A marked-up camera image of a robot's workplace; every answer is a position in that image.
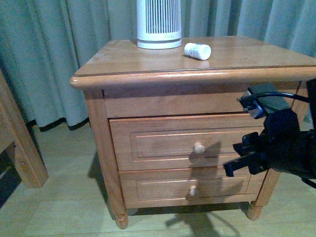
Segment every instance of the pill bottle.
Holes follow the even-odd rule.
[[[201,43],[187,43],[184,53],[193,58],[206,60],[211,56],[211,47]]]

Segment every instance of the black cable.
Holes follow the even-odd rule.
[[[302,178],[302,181],[307,185],[311,186],[312,188],[316,189],[316,183],[314,183],[312,180]]]
[[[241,100],[247,100],[247,101],[253,101],[255,99],[258,98],[262,98],[262,97],[269,97],[269,96],[278,96],[278,97],[287,97],[287,98],[291,98],[291,99],[295,99],[295,100],[300,100],[306,103],[309,103],[310,100],[305,97],[305,96],[301,96],[301,95],[295,95],[292,93],[288,93],[288,92],[264,92],[264,93],[258,93],[258,94],[252,94],[246,97],[241,97]]]

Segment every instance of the wooden knob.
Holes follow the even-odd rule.
[[[196,186],[191,186],[189,191],[190,196],[196,197],[198,196],[198,190]]]
[[[193,152],[197,155],[201,155],[205,152],[205,147],[200,142],[197,142],[194,145]]]

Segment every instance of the nightstand leg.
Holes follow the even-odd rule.
[[[116,215],[116,223],[117,226],[121,229],[124,230],[128,226],[128,216],[127,214],[124,215]]]
[[[273,190],[277,184],[277,180],[280,176],[279,172],[269,169],[267,171],[266,177],[261,186],[261,190],[255,201],[252,201],[250,207],[247,211],[247,217],[252,220],[258,220],[262,208],[268,204],[269,199],[272,195]]]
[[[256,206],[256,202],[252,201],[249,209],[247,210],[247,217],[252,221],[258,220],[262,208],[263,206]]]
[[[85,91],[90,124],[93,130],[98,158],[107,190],[111,211],[120,229],[128,225],[128,217],[119,179],[110,125],[107,118],[102,90]]]

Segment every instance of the nightstand top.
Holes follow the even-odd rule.
[[[200,61],[186,56],[184,46],[188,42],[210,45],[210,58]],[[192,83],[193,78],[196,82],[218,82],[228,77],[237,82],[258,79],[265,73],[284,80],[308,80],[316,77],[316,59],[247,37],[184,38],[178,48],[157,50],[139,48],[135,41],[113,40],[75,73],[71,85],[88,89]]]

